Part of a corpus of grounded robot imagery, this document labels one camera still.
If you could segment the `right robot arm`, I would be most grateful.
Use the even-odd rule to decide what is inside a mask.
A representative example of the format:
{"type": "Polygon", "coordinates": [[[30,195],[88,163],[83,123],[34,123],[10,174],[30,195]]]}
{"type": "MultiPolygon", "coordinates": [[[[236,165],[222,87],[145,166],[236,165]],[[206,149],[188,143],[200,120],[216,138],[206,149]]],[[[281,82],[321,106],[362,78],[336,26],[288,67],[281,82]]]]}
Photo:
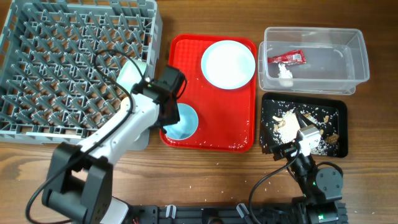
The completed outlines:
{"type": "Polygon", "coordinates": [[[295,112],[299,130],[294,140],[271,146],[264,152],[274,160],[286,159],[287,171],[298,183],[303,195],[290,203],[265,205],[264,223],[348,223],[346,205],[341,203],[343,171],[336,164],[317,164],[311,156],[322,136],[320,130],[302,113],[295,112]]]}

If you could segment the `mint green bowl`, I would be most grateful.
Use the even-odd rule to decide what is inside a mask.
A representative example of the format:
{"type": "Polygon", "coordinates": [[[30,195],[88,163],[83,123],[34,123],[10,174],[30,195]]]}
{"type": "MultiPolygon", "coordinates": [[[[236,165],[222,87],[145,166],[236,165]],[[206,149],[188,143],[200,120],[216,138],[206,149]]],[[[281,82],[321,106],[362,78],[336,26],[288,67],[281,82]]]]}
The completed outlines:
{"type": "Polygon", "coordinates": [[[145,75],[147,64],[140,60],[132,60],[135,65],[128,60],[122,67],[119,72],[116,83],[121,85],[128,93],[131,92],[131,89],[134,84],[139,83],[141,81],[141,76],[138,70],[141,71],[143,75],[145,75]]]}

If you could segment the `light blue bowl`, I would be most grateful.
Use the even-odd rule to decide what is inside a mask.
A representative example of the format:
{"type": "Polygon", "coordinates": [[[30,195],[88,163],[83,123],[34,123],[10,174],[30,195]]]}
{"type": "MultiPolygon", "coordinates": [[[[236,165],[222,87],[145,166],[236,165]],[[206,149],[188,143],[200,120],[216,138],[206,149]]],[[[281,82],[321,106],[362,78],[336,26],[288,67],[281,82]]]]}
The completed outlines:
{"type": "Polygon", "coordinates": [[[190,138],[198,128],[197,112],[185,103],[178,103],[180,121],[176,124],[165,126],[166,136],[170,139],[181,141],[190,138]]]}

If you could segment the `red ketchup packet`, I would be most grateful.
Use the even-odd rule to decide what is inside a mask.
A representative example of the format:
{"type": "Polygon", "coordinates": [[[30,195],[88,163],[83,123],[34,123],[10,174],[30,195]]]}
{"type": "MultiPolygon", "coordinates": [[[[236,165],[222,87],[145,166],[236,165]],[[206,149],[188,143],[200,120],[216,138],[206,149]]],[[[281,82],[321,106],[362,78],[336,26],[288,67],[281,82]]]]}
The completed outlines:
{"type": "Polygon", "coordinates": [[[282,55],[268,57],[267,63],[283,63],[286,65],[305,64],[306,58],[303,50],[292,50],[282,55]]]}

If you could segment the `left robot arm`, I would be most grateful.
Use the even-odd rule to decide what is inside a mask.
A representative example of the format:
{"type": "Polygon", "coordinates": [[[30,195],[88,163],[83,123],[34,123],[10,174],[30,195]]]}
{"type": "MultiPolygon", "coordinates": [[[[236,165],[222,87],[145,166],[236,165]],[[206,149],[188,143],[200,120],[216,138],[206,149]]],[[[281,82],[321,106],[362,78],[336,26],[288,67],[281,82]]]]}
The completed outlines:
{"type": "Polygon", "coordinates": [[[180,120],[177,99],[185,75],[166,66],[157,80],[144,78],[145,67],[123,66],[116,84],[127,93],[119,111],[93,135],[76,145],[61,143],[50,162],[42,204],[73,223],[132,223],[131,208],[112,196],[113,169],[128,150],[147,147],[151,127],[180,120]]]}

